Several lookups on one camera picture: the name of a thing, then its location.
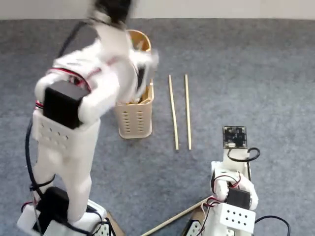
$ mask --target carpet floor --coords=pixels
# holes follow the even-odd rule
[[[24,156],[34,86],[76,21],[0,21],[0,235],[16,227],[30,199]],[[257,217],[277,215],[293,236],[315,235],[315,22],[293,20],[132,20],[159,50],[153,134],[120,138],[113,112],[102,118],[90,199],[112,213],[128,236],[147,230],[209,196],[211,161],[222,160],[222,125],[247,126],[259,196]],[[93,42],[83,29],[69,51]],[[184,74],[189,75],[192,151],[188,151]],[[174,150],[168,75],[173,77],[180,150]],[[31,143],[35,160],[36,143]],[[189,215],[157,236],[179,236]],[[255,236],[285,236],[265,220]]]

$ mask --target beige plastic container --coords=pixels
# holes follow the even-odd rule
[[[148,37],[136,30],[128,30],[135,48],[150,51]],[[117,104],[115,114],[119,135],[124,139],[146,138],[152,133],[152,103],[154,100],[153,78],[146,87],[139,103]]]

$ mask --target white robotic arm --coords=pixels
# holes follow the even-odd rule
[[[36,84],[39,106],[26,138],[32,127],[38,141],[33,172],[27,149],[26,156],[35,201],[18,221],[29,235],[90,236],[95,226],[104,227],[99,223],[106,210],[89,200],[100,117],[117,102],[140,96],[158,64],[157,54],[132,48],[125,26],[130,5],[131,0],[94,1],[90,20],[98,39],[56,59]],[[55,174],[66,192],[53,187]]]
[[[247,149],[246,128],[224,126],[223,147],[223,161],[211,163],[210,187],[214,197],[210,198],[212,203],[207,203],[208,211],[198,235],[252,236],[258,196],[249,180],[247,165],[252,148]]]

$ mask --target white wall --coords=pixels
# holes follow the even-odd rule
[[[0,19],[83,18],[88,0],[0,0]],[[138,0],[134,18],[315,19],[315,0]]]

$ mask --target wooden chopstick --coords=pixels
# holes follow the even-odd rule
[[[173,122],[174,122],[175,150],[178,150],[179,149],[179,145],[178,145],[177,121],[176,121],[176,114],[175,114],[175,104],[174,104],[173,86],[172,86],[172,77],[171,77],[171,75],[168,76],[168,81],[169,81],[169,93],[170,93],[170,97],[171,97]]]
[[[188,149],[191,150],[191,127],[190,127],[190,109],[189,109],[189,88],[188,88],[188,75],[185,75],[186,87],[186,113],[187,113],[187,132],[188,132]]]

